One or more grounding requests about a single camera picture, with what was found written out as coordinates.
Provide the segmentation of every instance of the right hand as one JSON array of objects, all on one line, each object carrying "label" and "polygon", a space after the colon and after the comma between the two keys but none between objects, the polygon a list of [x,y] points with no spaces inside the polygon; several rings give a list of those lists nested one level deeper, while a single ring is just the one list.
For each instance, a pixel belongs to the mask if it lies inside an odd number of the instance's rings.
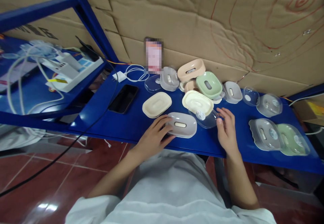
[{"label": "right hand", "polygon": [[224,118],[218,118],[216,120],[218,129],[218,140],[220,145],[226,151],[226,154],[230,157],[236,157],[240,155],[235,132],[235,116],[226,108],[217,108],[219,115]]}]

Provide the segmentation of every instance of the phone screen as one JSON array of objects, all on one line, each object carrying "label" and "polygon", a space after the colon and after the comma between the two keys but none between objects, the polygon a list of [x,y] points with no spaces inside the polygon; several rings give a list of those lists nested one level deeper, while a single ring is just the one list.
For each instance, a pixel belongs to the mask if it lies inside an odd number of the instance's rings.
[{"label": "phone screen", "polygon": [[137,91],[138,87],[136,86],[128,84],[124,85],[121,91],[115,97],[115,99],[109,105],[108,110],[124,114],[131,102],[133,101]]},{"label": "phone screen", "polygon": [[144,39],[146,56],[146,73],[160,74],[163,63],[163,41],[161,39]]}]

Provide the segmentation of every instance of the red tile floor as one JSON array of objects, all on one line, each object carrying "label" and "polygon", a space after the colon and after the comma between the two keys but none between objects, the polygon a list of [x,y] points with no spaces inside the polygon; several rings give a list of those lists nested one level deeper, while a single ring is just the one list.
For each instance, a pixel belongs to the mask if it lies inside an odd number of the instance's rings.
[{"label": "red tile floor", "polygon": [[[92,152],[66,155],[38,177],[0,198],[0,223],[64,223],[75,201],[89,193],[94,185],[128,152],[130,144],[101,139],[88,139]],[[0,191],[4,191],[50,163],[57,154],[28,154],[0,159]],[[324,211],[275,195],[258,187],[255,175],[273,178],[266,166],[245,163],[249,178],[262,207],[269,209],[278,224],[324,223]],[[206,169],[215,185],[214,159],[210,157]]]}]

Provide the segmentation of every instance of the left hand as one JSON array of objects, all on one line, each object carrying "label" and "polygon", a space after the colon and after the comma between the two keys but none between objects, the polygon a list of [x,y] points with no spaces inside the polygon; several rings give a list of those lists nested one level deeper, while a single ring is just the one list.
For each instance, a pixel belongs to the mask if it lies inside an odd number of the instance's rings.
[{"label": "left hand", "polygon": [[169,136],[167,139],[161,141],[166,133],[173,129],[171,125],[161,129],[164,124],[169,121],[171,121],[171,118],[167,115],[162,115],[155,119],[152,125],[145,131],[137,145],[130,150],[139,161],[143,162],[159,153],[175,138],[175,136]]}]

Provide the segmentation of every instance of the black smartphone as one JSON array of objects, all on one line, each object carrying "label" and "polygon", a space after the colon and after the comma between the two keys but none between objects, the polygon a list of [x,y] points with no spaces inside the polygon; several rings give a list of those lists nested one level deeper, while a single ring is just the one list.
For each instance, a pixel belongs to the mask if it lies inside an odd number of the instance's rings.
[{"label": "black smartphone", "polygon": [[137,94],[138,87],[132,85],[124,85],[120,90],[118,95],[114,98],[111,104],[108,106],[108,110],[124,114],[126,113],[129,105],[133,101],[135,95]]}]

